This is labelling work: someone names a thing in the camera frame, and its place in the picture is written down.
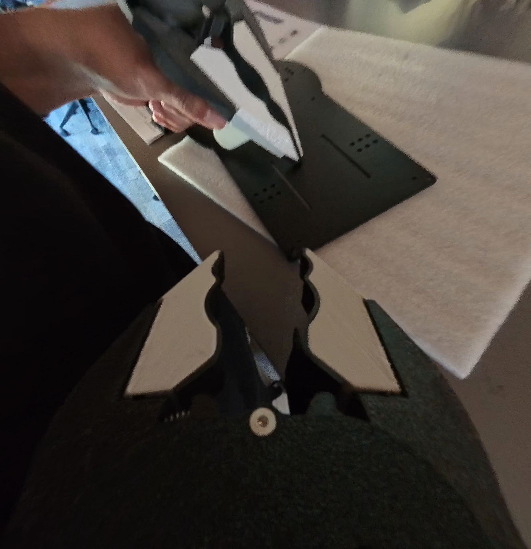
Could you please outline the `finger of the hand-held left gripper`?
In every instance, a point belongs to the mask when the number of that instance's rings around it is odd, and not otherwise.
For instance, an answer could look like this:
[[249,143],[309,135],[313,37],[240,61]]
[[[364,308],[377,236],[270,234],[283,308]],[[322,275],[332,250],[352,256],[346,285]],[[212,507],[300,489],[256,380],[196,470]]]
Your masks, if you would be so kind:
[[276,120],[265,101],[248,89],[223,50],[200,45],[190,58],[235,106],[233,128],[275,157],[299,161],[288,123]]
[[241,77],[243,83],[268,111],[265,143],[275,155],[303,155],[294,117],[270,45],[258,22],[241,20],[233,26],[233,43],[250,66]]

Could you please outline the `person's left hand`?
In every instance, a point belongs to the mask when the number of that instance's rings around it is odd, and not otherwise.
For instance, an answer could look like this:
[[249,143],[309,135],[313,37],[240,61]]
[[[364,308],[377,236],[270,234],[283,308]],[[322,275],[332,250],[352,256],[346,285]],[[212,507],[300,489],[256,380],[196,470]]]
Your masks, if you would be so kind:
[[92,71],[103,96],[126,106],[148,106],[152,120],[172,132],[194,125],[222,129],[227,123],[205,100],[167,79],[133,31],[107,33]]

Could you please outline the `white foam sheet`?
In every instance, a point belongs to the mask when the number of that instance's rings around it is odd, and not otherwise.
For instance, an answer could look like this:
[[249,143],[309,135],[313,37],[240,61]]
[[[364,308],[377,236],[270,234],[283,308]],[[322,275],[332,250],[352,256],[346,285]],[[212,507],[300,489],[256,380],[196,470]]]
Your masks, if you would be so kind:
[[531,64],[331,27],[287,60],[437,176],[318,256],[466,378],[531,280]]

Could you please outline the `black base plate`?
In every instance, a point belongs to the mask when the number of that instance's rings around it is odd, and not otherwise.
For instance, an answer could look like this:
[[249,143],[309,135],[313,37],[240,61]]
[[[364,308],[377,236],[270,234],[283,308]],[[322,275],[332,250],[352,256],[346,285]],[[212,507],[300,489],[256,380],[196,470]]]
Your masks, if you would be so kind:
[[303,145],[303,159],[277,159],[253,142],[234,150],[209,130],[189,136],[213,152],[233,198],[226,209],[249,210],[288,260],[317,250],[433,186],[437,177],[326,95],[318,75],[281,63],[285,91]]

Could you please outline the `instruction booklet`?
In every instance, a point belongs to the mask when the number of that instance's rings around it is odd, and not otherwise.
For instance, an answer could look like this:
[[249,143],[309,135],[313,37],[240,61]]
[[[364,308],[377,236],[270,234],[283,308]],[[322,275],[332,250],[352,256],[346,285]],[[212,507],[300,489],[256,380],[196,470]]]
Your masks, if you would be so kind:
[[[270,53],[276,61],[281,61],[297,45],[320,28],[317,23],[262,2],[246,1],[246,4],[258,21],[269,45]],[[104,100],[147,145],[151,145],[165,134],[165,130],[152,120],[148,107],[127,106],[109,98]]]

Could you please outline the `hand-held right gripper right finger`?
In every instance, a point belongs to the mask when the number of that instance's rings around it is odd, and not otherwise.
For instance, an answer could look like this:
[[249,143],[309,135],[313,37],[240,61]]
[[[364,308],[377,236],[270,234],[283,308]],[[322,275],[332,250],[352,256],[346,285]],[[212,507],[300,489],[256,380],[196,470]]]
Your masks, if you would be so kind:
[[342,386],[400,395],[402,388],[363,296],[308,248],[302,250],[304,351]]

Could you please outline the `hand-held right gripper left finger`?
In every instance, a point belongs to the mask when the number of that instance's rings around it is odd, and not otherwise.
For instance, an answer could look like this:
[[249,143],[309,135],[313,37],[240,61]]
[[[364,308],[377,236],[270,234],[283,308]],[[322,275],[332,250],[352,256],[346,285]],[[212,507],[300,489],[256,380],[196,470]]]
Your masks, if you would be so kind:
[[182,389],[214,364],[221,350],[215,308],[223,278],[223,252],[214,251],[163,295],[125,397]]

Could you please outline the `person's left forearm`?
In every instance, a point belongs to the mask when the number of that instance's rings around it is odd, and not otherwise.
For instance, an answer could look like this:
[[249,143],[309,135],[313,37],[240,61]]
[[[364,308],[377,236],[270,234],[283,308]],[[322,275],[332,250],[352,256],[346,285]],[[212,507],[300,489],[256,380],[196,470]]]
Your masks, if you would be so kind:
[[39,115],[112,89],[127,31],[116,5],[1,14],[0,83]]

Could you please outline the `person's black clothing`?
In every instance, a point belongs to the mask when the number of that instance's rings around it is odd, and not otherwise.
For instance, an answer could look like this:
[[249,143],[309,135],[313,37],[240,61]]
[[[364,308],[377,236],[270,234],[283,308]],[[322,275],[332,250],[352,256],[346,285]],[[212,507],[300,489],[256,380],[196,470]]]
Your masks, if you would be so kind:
[[0,84],[0,539],[58,408],[195,267]]

